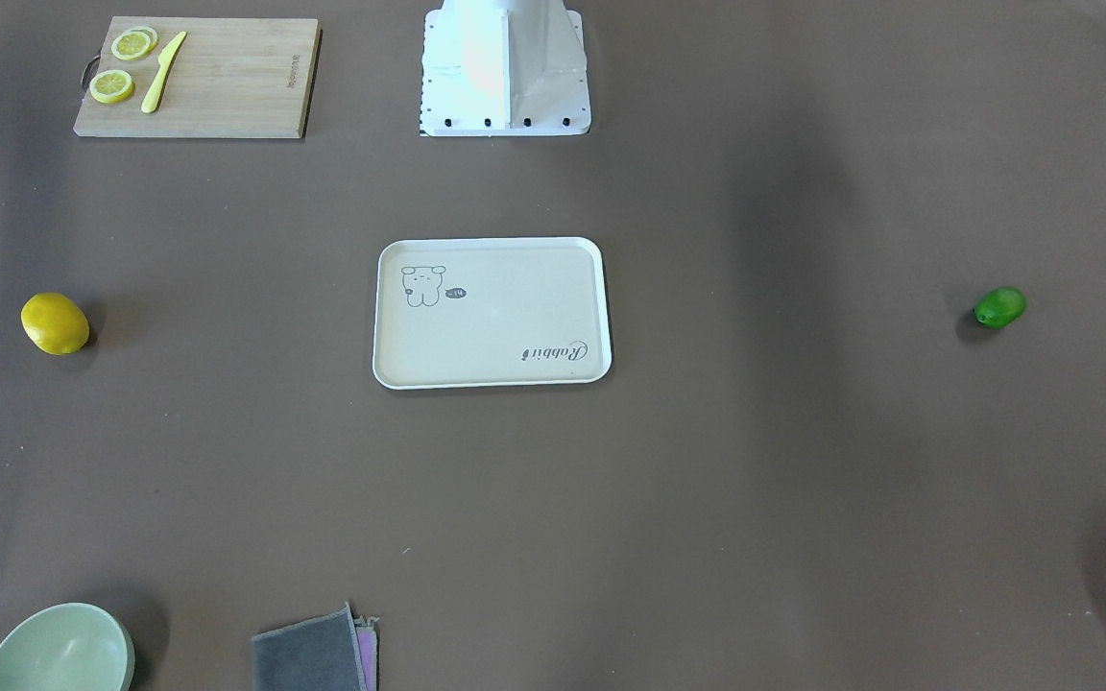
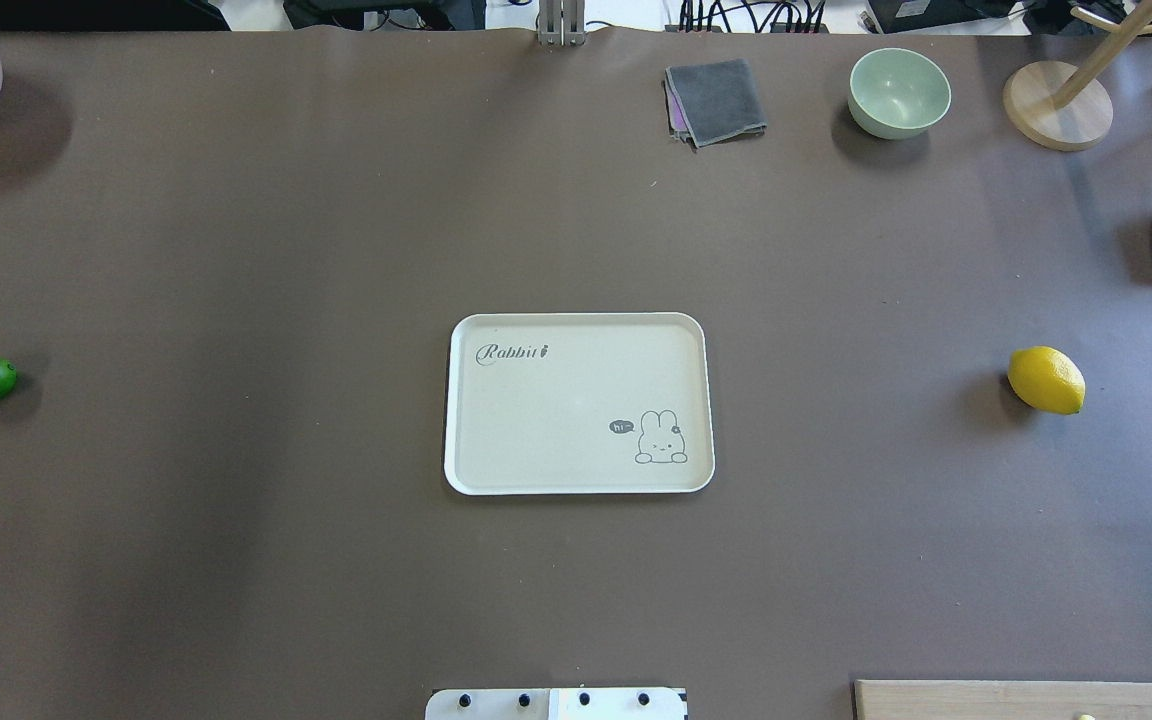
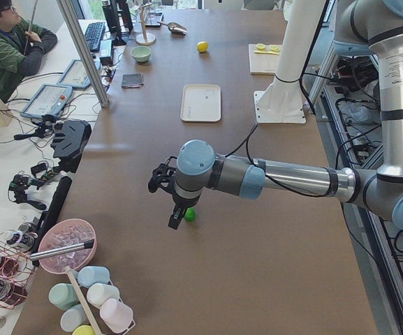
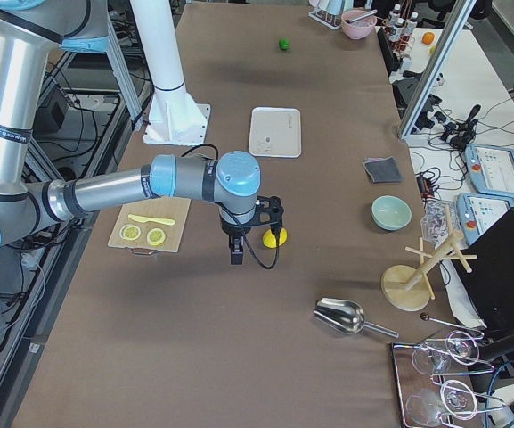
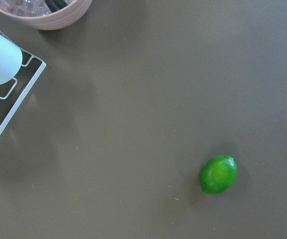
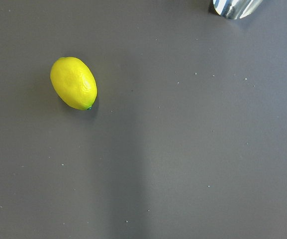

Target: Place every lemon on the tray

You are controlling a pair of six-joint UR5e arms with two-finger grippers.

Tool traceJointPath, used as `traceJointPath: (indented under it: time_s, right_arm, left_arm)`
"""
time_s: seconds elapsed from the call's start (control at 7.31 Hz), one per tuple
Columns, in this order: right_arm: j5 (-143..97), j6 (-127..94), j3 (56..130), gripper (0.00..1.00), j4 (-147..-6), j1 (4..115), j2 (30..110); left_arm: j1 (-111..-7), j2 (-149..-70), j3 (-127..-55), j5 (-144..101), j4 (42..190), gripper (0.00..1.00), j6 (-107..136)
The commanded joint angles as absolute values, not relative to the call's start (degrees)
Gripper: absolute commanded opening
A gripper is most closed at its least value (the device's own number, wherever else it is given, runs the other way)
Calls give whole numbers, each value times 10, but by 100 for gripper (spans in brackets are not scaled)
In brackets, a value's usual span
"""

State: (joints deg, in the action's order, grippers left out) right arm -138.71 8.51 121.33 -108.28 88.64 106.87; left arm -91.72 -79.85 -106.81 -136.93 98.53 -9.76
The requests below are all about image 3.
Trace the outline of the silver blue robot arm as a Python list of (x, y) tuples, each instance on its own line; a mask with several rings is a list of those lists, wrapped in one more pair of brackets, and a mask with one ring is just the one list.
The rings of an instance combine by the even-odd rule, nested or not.
[(185, 143), (169, 191), (177, 228), (204, 188), (255, 199), (264, 188), (356, 204), (403, 230), (403, 1), (340, 1), (335, 42), (365, 46), (379, 60), (383, 163), (375, 170), (312, 167), (223, 156), (202, 140)]

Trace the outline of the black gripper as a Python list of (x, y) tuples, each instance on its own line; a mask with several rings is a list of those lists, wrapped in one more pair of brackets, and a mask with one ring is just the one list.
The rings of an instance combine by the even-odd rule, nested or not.
[(197, 205), (198, 201), (199, 201), (199, 197), (188, 199), (188, 198), (183, 198), (179, 195), (174, 195), (173, 202), (175, 203), (175, 206), (174, 206), (172, 214), (170, 215), (170, 218), (168, 221), (168, 227), (172, 228), (174, 230), (178, 229), (182, 219), (186, 215), (187, 209)]

